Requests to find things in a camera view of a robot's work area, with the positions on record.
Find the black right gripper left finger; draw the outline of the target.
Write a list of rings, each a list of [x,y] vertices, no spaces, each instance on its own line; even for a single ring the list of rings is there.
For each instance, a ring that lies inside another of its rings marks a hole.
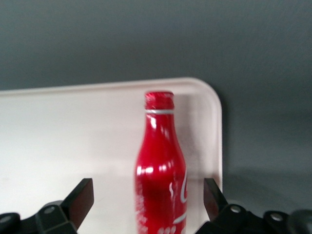
[[[76,234],[93,203],[93,180],[84,178],[63,201],[49,203],[35,214],[38,233]]]

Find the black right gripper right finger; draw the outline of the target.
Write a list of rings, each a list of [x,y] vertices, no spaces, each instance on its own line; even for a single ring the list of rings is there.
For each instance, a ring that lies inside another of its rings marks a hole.
[[[213,178],[203,182],[203,203],[209,217],[197,234],[263,234],[261,218],[240,205],[230,204]]]

